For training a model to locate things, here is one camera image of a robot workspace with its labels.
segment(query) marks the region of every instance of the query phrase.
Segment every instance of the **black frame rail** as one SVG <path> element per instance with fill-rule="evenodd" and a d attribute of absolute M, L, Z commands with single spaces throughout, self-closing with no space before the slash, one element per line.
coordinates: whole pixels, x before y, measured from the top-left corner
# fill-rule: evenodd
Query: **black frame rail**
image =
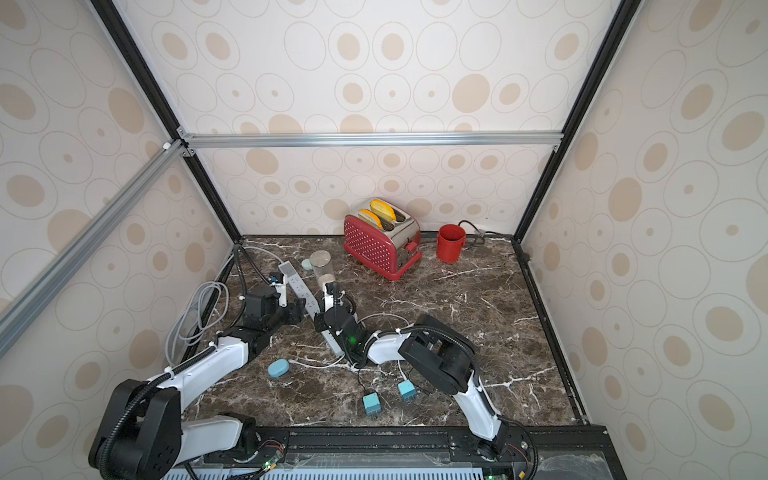
<path fill-rule="evenodd" d="M 597 94 L 600 84 L 608 68 L 611 66 L 616 51 L 624 39 L 624 34 L 627 32 L 641 2 L 642 0 L 621 0 L 619 7 L 616 9 L 616 14 L 611 21 L 611 25 L 608 26 L 608 30 L 605 32 L 605 37 L 600 45 L 598 54 L 595 56 L 587 77 L 581 86 L 581 90 L 576 97 L 574 107 L 565 121 L 563 139 L 560 141 L 560 145 L 552 152 L 552 155 L 550 155 L 544 168 L 544 173 L 541 174 L 536 188 L 533 190 L 531 201 L 528 202 L 528 206 L 525 208 L 525 212 L 523 212 L 523 216 L 520 219 L 518 228 L 515 231 L 515 240 L 518 242 L 523 241 L 523 237 L 528 232 L 528 228 L 531 226 L 531 222 L 533 222 L 541 202 L 544 201 L 547 190 L 549 190 L 549 186 L 554 180 L 554 176 L 557 174 L 558 168 L 568 152 L 568 148 L 573 143 L 581 122 L 584 120 L 584 116 L 587 114 L 589 106 L 595 94 Z"/>
<path fill-rule="evenodd" d="M 101 18 L 101 21 L 104 23 L 104 27 L 109 32 L 109 35 L 112 37 L 118 50 L 120 50 L 120 53 L 123 55 L 123 58 L 131 69 L 136 81 L 141 86 L 141 90 L 144 91 L 152 108 L 157 113 L 160 121 L 163 122 L 163 126 L 168 134 L 174 140 L 182 140 L 186 147 L 187 142 L 178 132 L 180 127 L 179 120 L 176 117 L 173 108 L 171 108 L 168 103 L 168 100 L 165 98 L 160 85 L 157 84 L 157 80 L 155 80 L 154 75 L 152 75 L 152 71 L 144 60 L 139 47 L 136 45 L 133 37 L 131 37 L 131 33 L 125 22 L 123 22 L 123 18 L 120 16 L 118 8 L 111 0 L 91 0 L 91 4 L 94 6 L 99 18 Z M 219 221 L 230 236 L 230 239 L 232 239 L 233 242 L 237 242 L 242 235 L 237 229 L 234 220 L 232 220 L 224 202 L 221 200 L 214 183 L 208 177 L 203 164 L 200 162 L 200 159 L 197 158 L 197 155 L 194 154 L 194 151 L 188 149 L 187 151 L 191 152 L 191 154 L 189 156 L 184 155 L 184 159 L 187 162 L 187 166 L 192 172 L 195 181 L 200 185 L 200 189 L 214 209 L 214 213 L 219 217 Z"/>
<path fill-rule="evenodd" d="M 531 267 L 528 265 L 530 258 L 528 257 L 528 254 L 523 251 L 520 243 L 515 239 L 512 239 L 512 248 L 515 249 L 515 256 L 518 259 L 520 271 L 525 278 L 525 285 L 528 287 L 528 293 L 531 294 L 531 300 L 533 301 L 536 313 L 538 314 L 541 329 L 544 330 L 544 335 L 547 338 L 549 349 L 554 358 L 554 364 L 558 367 L 560 380 L 563 382 L 565 395 L 568 397 L 568 402 L 571 404 L 574 418 L 576 419 L 576 422 L 581 423 L 582 425 L 589 425 L 587 411 L 584 408 L 584 403 L 581 401 L 581 396 L 578 394 L 576 382 L 571 375 L 571 369 L 568 368 L 568 363 L 565 361 L 565 355 L 563 355 L 563 350 L 560 348 L 560 342 L 554 332 L 552 321 L 549 319 L 547 309 L 544 306 L 544 301 L 541 299 L 541 294 L 536 287 L 536 282 L 533 280 Z"/>

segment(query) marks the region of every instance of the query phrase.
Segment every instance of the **red toaster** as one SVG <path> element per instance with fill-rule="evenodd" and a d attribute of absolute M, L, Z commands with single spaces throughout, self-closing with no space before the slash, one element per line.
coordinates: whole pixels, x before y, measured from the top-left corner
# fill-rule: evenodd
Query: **red toaster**
<path fill-rule="evenodd" d="M 389 205 L 395 213 L 394 222 L 379 219 L 374 225 L 363 220 L 356 212 L 366 212 L 372 201 L 378 200 Z M 363 265 L 383 276 L 387 280 L 397 281 L 421 257 L 419 244 L 422 231 L 419 222 L 406 212 L 380 199 L 360 202 L 352 209 L 352 214 L 344 219 L 344 250 L 348 251 Z"/>

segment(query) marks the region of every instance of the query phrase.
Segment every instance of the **blue plug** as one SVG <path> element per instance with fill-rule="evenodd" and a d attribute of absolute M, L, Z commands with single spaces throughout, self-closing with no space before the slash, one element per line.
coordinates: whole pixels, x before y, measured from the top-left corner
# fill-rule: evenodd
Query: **blue plug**
<path fill-rule="evenodd" d="M 366 407 L 366 414 L 368 416 L 375 415 L 382 411 L 382 405 L 379 403 L 379 395 L 377 393 L 371 393 L 362 398 L 362 406 Z"/>
<path fill-rule="evenodd" d="M 410 402 L 416 397 L 416 387 L 413 386 L 410 380 L 398 383 L 397 389 L 400 390 L 400 396 L 405 402 Z"/>

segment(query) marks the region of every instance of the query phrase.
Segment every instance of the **red wire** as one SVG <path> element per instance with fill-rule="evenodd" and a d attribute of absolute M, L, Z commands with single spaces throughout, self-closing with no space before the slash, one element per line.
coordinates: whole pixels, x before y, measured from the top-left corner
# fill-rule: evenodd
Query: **red wire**
<path fill-rule="evenodd" d="M 261 444 L 261 446 L 259 448 L 262 448 L 265 445 L 269 446 L 269 447 L 272 447 L 272 448 L 275 448 L 275 449 L 278 449 L 278 450 L 280 450 L 280 453 L 285 455 L 285 450 L 284 450 L 285 447 L 284 447 L 284 445 L 282 443 L 278 442 L 277 440 L 272 440 L 272 439 L 266 440 L 264 443 Z"/>
<path fill-rule="evenodd" d="M 527 467 L 528 467 L 528 466 L 531 464 L 531 463 L 528 461 L 528 457 L 526 457 L 526 456 L 525 456 L 525 453 L 523 453 L 523 451 L 522 451 L 521 449 L 519 449 L 519 448 L 517 448 L 516 446 L 514 446 L 514 445 L 511 445 L 511 444 L 509 444 L 509 443 L 507 444 L 507 446 L 508 446 L 508 447 L 512 447 L 512 448 L 514 448 L 515 450 L 517 450 L 518 452 L 520 452 L 520 455 L 523 455 L 523 458 L 525 458 L 525 467 L 526 467 L 526 468 L 527 468 Z"/>

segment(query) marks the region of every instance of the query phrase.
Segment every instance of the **metal jar lid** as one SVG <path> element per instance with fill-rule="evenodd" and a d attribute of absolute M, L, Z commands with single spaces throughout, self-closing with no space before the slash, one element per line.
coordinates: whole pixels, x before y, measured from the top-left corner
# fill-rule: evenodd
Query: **metal jar lid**
<path fill-rule="evenodd" d="M 317 250 L 312 255 L 310 255 L 310 263 L 315 268 L 323 268 L 325 265 L 328 265 L 330 261 L 331 254 L 326 250 Z"/>

